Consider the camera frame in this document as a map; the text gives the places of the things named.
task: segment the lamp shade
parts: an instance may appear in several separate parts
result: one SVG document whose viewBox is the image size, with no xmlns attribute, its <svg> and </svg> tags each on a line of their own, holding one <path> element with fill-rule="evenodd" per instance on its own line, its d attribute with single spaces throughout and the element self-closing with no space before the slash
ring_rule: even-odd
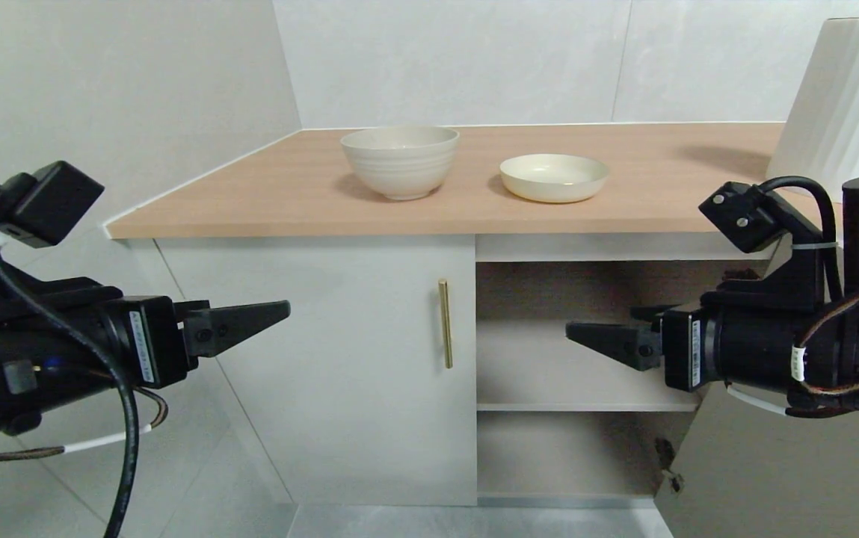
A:
<svg viewBox="0 0 859 538">
<path fill-rule="evenodd" d="M 859 177 L 859 18 L 822 25 L 768 178 L 810 177 L 832 201 L 842 184 Z"/>
</svg>

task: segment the bowl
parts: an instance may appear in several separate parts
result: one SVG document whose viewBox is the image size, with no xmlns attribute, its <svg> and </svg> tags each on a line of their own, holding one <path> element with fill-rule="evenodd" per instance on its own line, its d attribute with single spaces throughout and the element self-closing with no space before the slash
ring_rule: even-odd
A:
<svg viewBox="0 0 859 538">
<path fill-rule="evenodd" d="M 350 133 L 339 142 L 366 187 L 391 200 L 415 200 L 443 184 L 459 132 L 436 126 L 377 127 Z"/>
<path fill-rule="evenodd" d="M 516 197 L 567 204 L 594 197 L 606 186 L 606 164 L 575 155 L 535 153 L 500 164 L 502 183 Z"/>
</svg>

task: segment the countertop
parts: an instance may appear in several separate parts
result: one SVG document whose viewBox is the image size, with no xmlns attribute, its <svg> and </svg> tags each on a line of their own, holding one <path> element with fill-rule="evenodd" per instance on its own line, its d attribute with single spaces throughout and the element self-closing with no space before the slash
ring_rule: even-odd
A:
<svg viewBox="0 0 859 538">
<path fill-rule="evenodd" d="M 716 232 L 698 205 L 726 181 L 764 180 L 782 123 L 637 123 L 457 127 L 455 164 L 435 194 L 396 202 L 351 173 L 339 139 L 354 129 L 287 137 L 108 224 L 112 238 L 283 235 Z M 574 204 L 529 202 L 499 164 L 572 153 L 609 164 L 608 184 Z M 816 204 L 783 194 L 819 222 Z M 840 219 L 840 205 L 836 205 Z"/>
</svg>

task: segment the door handle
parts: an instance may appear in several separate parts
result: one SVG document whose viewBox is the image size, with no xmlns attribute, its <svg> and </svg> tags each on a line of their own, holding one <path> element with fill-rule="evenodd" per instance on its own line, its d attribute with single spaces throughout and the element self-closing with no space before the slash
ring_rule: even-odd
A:
<svg viewBox="0 0 859 538">
<path fill-rule="evenodd" d="M 446 370 L 452 368 L 452 320 L 449 316 L 449 282 L 439 279 L 439 307 L 443 314 L 443 346 L 446 348 Z"/>
</svg>

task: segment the floor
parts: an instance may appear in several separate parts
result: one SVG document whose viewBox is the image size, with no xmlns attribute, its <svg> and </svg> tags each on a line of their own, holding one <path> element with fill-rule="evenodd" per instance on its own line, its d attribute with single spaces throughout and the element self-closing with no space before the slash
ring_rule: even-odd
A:
<svg viewBox="0 0 859 538">
<path fill-rule="evenodd" d="M 288 538 L 671 538 L 655 508 L 319 507 L 301 505 Z"/>
</svg>

